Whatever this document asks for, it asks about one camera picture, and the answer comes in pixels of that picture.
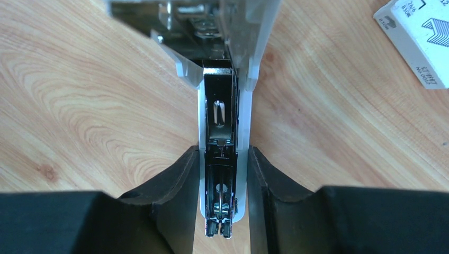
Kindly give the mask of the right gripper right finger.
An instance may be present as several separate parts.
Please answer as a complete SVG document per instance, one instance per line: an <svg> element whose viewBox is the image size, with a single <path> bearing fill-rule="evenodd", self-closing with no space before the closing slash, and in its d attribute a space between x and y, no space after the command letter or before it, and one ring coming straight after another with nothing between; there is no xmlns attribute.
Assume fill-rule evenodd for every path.
<svg viewBox="0 0 449 254"><path fill-rule="evenodd" d="M448 253L448 193L323 186L311 191L248 152L252 253Z"/></svg>

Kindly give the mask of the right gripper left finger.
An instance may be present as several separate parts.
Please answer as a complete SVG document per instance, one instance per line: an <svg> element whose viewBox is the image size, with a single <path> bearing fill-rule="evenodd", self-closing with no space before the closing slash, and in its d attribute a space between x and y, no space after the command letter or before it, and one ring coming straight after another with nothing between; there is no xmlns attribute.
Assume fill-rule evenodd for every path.
<svg viewBox="0 0 449 254"><path fill-rule="evenodd" d="M199 149L120 197L1 193L1 253L192 253Z"/></svg>

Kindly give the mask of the white stapler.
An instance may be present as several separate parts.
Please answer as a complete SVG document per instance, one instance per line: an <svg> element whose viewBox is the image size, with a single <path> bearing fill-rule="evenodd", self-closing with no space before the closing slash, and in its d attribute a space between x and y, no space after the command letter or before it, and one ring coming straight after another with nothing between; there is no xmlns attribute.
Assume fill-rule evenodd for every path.
<svg viewBox="0 0 449 254"><path fill-rule="evenodd" d="M245 210L253 91L280 1L106 1L153 39L197 90L205 235L232 236Z"/></svg>

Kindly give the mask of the white staples box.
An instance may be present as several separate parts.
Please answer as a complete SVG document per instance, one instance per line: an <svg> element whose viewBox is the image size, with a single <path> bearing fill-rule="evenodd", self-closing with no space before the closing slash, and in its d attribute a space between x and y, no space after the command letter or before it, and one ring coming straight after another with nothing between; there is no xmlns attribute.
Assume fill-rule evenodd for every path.
<svg viewBox="0 0 449 254"><path fill-rule="evenodd" d="M373 18L426 89L448 89L448 1L389 1Z"/></svg>

